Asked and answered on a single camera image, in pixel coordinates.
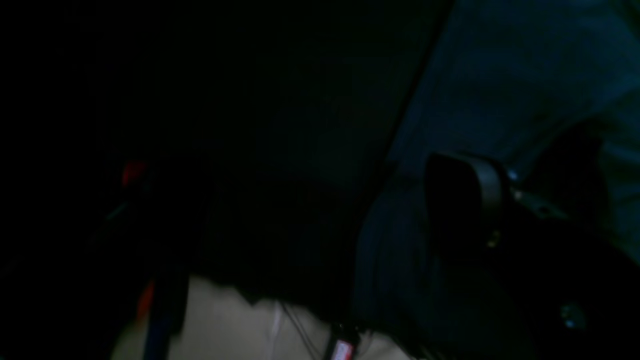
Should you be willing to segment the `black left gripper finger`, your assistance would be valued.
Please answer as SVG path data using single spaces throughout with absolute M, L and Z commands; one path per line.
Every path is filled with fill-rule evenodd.
M 435 251 L 452 261 L 484 258 L 511 200 L 505 167 L 475 153 L 434 152 L 425 162 L 423 191 Z

